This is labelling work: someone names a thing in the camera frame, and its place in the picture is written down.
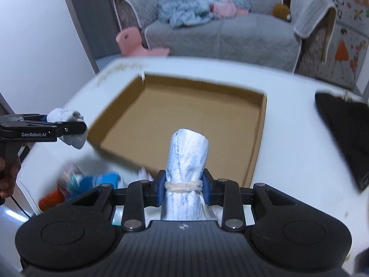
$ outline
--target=floor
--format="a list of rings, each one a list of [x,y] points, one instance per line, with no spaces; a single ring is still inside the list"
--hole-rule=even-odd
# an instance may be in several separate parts
[[[15,271],[21,271],[22,269],[20,257],[15,248],[15,234],[18,228],[27,220],[28,217],[11,198],[7,198],[5,204],[0,206],[0,257]]]
[[[121,54],[113,54],[113,55],[108,55],[102,58],[96,58],[96,64],[98,69],[101,71],[103,70],[108,64],[110,64],[113,60],[121,57]]]

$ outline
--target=gray throw blanket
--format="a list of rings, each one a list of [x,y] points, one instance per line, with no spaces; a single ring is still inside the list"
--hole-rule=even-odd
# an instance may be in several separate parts
[[[132,10],[136,16],[135,19],[137,20],[138,26],[140,28],[145,28],[158,18],[158,2],[160,0],[124,0],[124,1],[127,2],[132,7]],[[135,26],[135,22],[131,22],[131,25],[128,26]]]
[[[291,0],[291,24],[294,32],[307,39],[319,22],[328,15],[327,36],[322,61],[327,61],[328,47],[332,40],[336,20],[336,7],[332,0]]]

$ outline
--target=orange object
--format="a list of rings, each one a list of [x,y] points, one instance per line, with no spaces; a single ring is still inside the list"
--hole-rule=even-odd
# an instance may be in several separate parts
[[[284,5],[282,3],[278,3],[274,6],[272,16],[286,22],[291,22],[291,11],[287,5]]]
[[[348,55],[348,51],[345,45],[345,41],[342,39],[338,43],[338,48],[336,55],[334,57],[335,61],[349,61],[350,57]]]
[[[45,212],[55,207],[56,205],[63,203],[64,201],[65,197],[62,191],[60,190],[60,188],[57,188],[55,191],[48,194],[46,197],[42,198],[38,202],[38,207],[40,208],[41,211]]]

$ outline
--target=cardboard box lid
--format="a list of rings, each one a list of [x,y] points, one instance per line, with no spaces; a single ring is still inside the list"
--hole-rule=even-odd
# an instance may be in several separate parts
[[[215,179],[250,186],[259,153],[266,96],[251,90],[188,79],[135,78],[90,128],[88,141],[151,171],[167,166],[178,129],[210,142],[206,167]]]

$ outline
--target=black cloth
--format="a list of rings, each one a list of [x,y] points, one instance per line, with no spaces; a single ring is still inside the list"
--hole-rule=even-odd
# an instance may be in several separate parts
[[[316,93],[320,116],[333,133],[360,190],[369,185],[369,107]]]

